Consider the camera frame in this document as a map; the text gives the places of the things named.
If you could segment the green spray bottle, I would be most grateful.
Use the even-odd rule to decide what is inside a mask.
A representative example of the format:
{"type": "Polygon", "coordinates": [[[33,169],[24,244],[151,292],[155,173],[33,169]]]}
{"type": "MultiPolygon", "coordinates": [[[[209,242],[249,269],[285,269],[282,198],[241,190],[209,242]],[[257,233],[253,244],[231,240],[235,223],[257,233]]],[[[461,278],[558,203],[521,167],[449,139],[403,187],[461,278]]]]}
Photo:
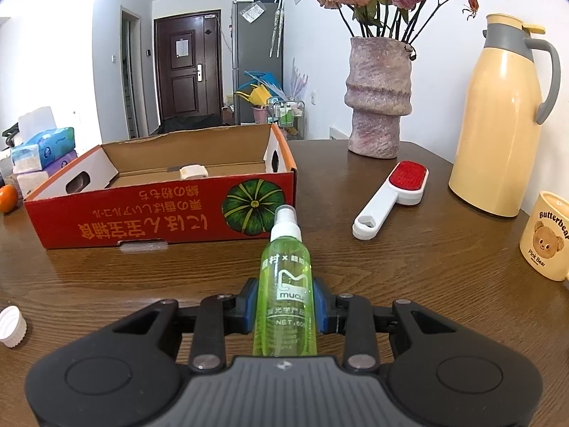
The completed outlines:
{"type": "Polygon", "coordinates": [[[290,205],[277,208],[270,242],[261,256],[253,354],[317,354],[312,260],[290,205]]]}

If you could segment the white tape roll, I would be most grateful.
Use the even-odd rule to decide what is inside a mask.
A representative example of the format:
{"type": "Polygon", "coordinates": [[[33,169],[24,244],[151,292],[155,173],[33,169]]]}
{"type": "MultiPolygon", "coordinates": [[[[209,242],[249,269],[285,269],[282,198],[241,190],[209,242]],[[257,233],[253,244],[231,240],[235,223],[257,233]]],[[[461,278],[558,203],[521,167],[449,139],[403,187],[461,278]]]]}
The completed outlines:
{"type": "Polygon", "coordinates": [[[179,176],[182,180],[208,178],[209,173],[203,165],[187,165],[179,169],[179,176]]]}

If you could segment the red white lint brush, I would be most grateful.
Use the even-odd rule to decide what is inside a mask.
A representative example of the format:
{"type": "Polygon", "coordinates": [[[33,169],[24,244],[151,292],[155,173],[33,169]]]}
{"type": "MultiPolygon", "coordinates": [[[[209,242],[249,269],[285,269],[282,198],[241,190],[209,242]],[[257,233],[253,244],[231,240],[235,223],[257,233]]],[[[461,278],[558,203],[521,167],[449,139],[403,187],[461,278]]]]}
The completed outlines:
{"type": "Polygon", "coordinates": [[[381,187],[355,218],[352,234],[356,239],[373,239],[396,204],[414,206],[421,202],[429,171],[414,161],[398,162],[381,187]]]}

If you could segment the white bottle cap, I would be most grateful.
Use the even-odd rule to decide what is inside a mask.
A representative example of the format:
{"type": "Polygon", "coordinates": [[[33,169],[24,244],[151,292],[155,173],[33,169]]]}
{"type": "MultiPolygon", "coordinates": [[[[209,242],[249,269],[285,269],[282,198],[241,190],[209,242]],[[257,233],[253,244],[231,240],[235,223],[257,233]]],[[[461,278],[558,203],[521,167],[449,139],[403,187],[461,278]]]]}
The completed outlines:
{"type": "Polygon", "coordinates": [[[8,348],[22,343],[27,333],[27,322],[17,306],[7,306],[0,313],[0,341],[8,348]]]}

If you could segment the orange cardboard box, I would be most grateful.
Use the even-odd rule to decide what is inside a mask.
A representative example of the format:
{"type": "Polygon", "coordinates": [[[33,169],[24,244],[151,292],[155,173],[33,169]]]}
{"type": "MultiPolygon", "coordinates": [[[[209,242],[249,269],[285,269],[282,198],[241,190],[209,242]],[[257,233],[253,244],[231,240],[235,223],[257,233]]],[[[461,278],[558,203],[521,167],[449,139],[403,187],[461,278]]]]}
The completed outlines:
{"type": "Polygon", "coordinates": [[[46,249],[266,238],[296,200],[297,166],[277,125],[176,131],[101,144],[24,200],[46,249]],[[182,180],[203,165],[208,178],[182,180]]]}

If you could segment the yellow bear mug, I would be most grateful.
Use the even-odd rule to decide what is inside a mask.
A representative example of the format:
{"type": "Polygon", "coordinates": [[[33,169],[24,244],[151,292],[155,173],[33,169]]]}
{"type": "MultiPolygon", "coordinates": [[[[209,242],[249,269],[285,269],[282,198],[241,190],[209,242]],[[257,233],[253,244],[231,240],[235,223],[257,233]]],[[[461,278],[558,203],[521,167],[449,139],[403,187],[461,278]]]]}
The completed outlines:
{"type": "Polygon", "coordinates": [[[527,263],[545,278],[561,283],[569,269],[568,201],[541,191],[520,240],[527,263]]]}

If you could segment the yellow thermos jug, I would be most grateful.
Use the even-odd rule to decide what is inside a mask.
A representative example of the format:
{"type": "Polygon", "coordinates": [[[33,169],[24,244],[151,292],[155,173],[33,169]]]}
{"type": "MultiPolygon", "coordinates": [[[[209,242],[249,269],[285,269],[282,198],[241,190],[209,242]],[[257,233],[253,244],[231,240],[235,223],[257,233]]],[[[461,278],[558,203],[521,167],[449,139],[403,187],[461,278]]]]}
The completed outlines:
{"type": "Polygon", "coordinates": [[[492,215],[518,215],[541,126],[557,102],[557,50],[533,37],[544,33],[543,27],[514,16],[487,16],[448,186],[463,201],[492,215]]]}

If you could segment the purple tissue pack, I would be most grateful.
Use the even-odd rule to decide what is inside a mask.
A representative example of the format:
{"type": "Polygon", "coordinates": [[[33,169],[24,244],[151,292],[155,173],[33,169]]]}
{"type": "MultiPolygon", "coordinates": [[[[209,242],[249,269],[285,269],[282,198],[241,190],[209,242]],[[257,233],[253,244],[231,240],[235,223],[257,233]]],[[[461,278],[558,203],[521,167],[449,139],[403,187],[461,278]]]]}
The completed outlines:
{"type": "Polygon", "coordinates": [[[77,158],[76,151],[69,151],[62,157],[58,158],[41,171],[35,171],[27,174],[18,174],[16,176],[22,197],[29,196],[39,185],[47,181],[52,174],[57,173],[62,167],[68,165],[77,158]]]}

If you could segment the pink textured vase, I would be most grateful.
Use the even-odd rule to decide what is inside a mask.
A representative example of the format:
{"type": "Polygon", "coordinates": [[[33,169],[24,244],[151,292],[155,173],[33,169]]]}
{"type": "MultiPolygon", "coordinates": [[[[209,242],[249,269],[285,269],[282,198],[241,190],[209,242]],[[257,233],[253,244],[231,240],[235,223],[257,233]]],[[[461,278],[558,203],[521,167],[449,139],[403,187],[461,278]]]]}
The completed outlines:
{"type": "Polygon", "coordinates": [[[365,157],[393,159],[400,118],[412,113],[413,47],[385,37],[351,39],[344,103],[352,109],[348,149],[365,157]]]}

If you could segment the blue tissue pack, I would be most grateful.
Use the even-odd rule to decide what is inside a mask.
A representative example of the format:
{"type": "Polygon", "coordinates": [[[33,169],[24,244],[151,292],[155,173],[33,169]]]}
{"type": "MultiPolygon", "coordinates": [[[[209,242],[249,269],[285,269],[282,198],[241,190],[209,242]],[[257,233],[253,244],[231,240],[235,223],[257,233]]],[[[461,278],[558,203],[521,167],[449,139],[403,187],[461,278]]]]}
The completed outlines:
{"type": "Polygon", "coordinates": [[[11,151],[15,174],[42,171],[75,149],[74,128],[57,127],[49,106],[22,116],[18,129],[22,143],[11,151]]]}

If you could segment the orange fruit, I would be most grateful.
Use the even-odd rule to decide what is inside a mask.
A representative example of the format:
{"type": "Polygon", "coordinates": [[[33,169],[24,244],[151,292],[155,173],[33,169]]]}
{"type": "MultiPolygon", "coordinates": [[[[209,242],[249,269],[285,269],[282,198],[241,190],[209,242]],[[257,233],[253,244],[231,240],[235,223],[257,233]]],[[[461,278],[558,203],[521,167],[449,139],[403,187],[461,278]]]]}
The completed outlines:
{"type": "Polygon", "coordinates": [[[10,184],[6,184],[0,188],[0,213],[5,215],[13,210],[18,205],[19,194],[18,191],[10,184]]]}

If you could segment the dark brown door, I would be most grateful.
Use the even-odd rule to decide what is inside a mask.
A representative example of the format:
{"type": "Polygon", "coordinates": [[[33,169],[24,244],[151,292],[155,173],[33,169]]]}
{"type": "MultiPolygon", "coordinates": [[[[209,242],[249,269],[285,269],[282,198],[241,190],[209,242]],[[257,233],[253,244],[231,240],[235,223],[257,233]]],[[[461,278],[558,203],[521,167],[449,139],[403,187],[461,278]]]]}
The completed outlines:
{"type": "Polygon", "coordinates": [[[209,10],[154,21],[158,109],[165,120],[222,112],[221,12],[209,10]]]}

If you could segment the grey refrigerator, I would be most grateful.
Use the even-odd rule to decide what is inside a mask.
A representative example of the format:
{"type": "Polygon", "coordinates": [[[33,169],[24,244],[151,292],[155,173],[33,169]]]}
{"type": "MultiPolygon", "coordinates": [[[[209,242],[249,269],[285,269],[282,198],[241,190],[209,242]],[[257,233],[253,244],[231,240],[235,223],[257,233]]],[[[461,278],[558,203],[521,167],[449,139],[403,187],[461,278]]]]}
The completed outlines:
{"type": "Polygon", "coordinates": [[[239,2],[232,5],[232,49],[233,49],[233,105],[238,125],[255,121],[252,104],[237,92],[249,94],[250,82],[255,75],[270,73],[277,84],[283,84],[283,56],[277,54],[274,44],[270,56],[275,14],[280,0],[269,2],[239,2]]]}

